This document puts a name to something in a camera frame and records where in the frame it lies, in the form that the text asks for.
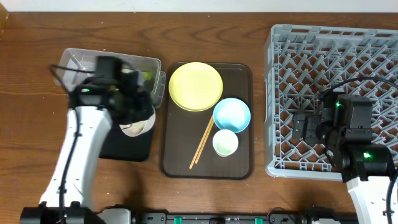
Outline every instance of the brown tray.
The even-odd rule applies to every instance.
[[[203,148],[198,164],[189,169],[200,140],[213,114],[213,107],[201,112],[191,112],[178,107],[169,95],[169,80],[178,67],[187,62],[173,64],[167,75],[165,91],[165,128],[160,150],[160,169],[168,177],[197,179],[244,180],[254,168],[252,121],[242,132],[237,133],[239,146],[228,157],[220,157],[213,149],[212,140],[219,130],[214,124]],[[243,64],[208,63],[223,79],[221,98],[239,98],[250,108],[252,118],[252,73]]]

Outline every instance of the lattice basket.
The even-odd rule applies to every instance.
[[[275,25],[264,46],[266,172],[274,177],[339,180],[322,144],[292,139],[293,114],[315,112],[316,93],[357,77],[398,84],[396,30]],[[373,143],[385,144],[398,163],[398,90],[364,80],[342,88],[373,103]]]

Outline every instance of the white wall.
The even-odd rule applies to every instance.
[[[398,12],[398,0],[0,0],[13,11]]]

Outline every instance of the green led indicator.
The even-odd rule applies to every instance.
[[[363,157],[367,159],[367,158],[370,158],[370,157],[372,157],[372,156],[371,156],[369,153],[364,152]]]

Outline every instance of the wooden chopstick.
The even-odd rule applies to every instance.
[[[201,146],[200,146],[200,151],[199,151],[199,154],[198,154],[197,159],[196,159],[196,161],[195,161],[195,164],[198,163],[199,158],[200,158],[200,155],[201,155],[201,152],[203,151],[203,148],[204,148],[205,145],[206,145],[207,138],[208,138],[208,136],[210,135],[211,128],[213,127],[213,124],[214,124],[214,118],[213,118],[213,117],[211,117],[210,123],[211,123],[211,124],[210,124],[210,127],[209,127],[208,132],[206,133],[205,140],[203,141],[203,143],[202,143]]]
[[[196,153],[195,153],[195,155],[194,155],[194,157],[193,157],[193,159],[192,159],[192,162],[191,162],[191,165],[189,166],[189,169],[192,169],[193,163],[194,163],[195,161],[196,161],[196,163],[197,163],[197,160],[199,160],[199,158],[197,159],[197,157],[198,157],[198,155],[200,156],[200,154],[199,154],[199,152],[201,153],[201,150],[200,150],[200,149],[203,150],[202,145],[204,145],[204,144],[206,143],[207,137],[208,137],[208,135],[209,135],[209,133],[210,133],[210,129],[211,129],[211,127],[213,127],[213,123],[214,123],[213,115],[211,115],[210,121],[209,121],[209,123],[207,124],[207,127],[206,127],[205,132],[203,133],[203,136],[202,136],[202,138],[201,138],[201,140],[200,140],[198,149],[197,149],[197,151],[196,151]]]

